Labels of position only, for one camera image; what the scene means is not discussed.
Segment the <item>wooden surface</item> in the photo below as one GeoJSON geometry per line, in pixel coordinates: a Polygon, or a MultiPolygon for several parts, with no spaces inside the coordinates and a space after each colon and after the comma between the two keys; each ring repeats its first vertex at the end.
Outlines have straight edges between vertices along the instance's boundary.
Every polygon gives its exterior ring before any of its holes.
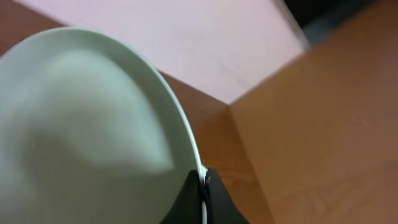
{"type": "MultiPolygon", "coordinates": [[[[9,0],[0,0],[0,55],[26,37],[60,26],[9,0]]],[[[204,165],[215,167],[237,207],[251,223],[273,223],[228,106],[162,72],[180,101],[204,165]]]]}
{"type": "Polygon", "coordinates": [[[277,224],[398,222],[398,1],[231,106],[277,224]]]}

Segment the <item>black object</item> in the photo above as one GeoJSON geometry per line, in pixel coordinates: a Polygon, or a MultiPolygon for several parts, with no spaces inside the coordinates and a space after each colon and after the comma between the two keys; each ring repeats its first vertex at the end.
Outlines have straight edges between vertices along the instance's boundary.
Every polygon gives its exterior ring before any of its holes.
{"type": "Polygon", "coordinates": [[[284,0],[301,28],[309,25],[345,0],[284,0]]]}
{"type": "Polygon", "coordinates": [[[201,203],[205,202],[207,224],[249,223],[236,208],[217,171],[209,168],[205,183],[191,170],[170,211],[160,224],[202,223],[201,203]]]}

